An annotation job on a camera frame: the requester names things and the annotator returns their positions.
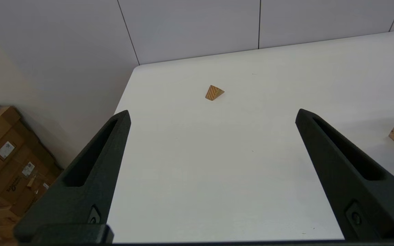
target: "white table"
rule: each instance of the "white table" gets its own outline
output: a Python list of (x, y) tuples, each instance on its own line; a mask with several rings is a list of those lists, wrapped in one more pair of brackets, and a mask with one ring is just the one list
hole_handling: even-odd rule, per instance
[(137, 67), (116, 109), (132, 126), (114, 242), (343, 238), (299, 108), (394, 174), (394, 32)]

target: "striped wooden block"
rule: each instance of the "striped wooden block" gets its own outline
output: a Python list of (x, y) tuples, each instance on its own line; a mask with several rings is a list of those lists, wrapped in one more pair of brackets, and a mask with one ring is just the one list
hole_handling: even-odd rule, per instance
[(206, 93), (205, 98), (214, 101), (219, 95), (223, 94), (224, 90), (217, 88), (213, 85), (209, 86), (208, 92)]

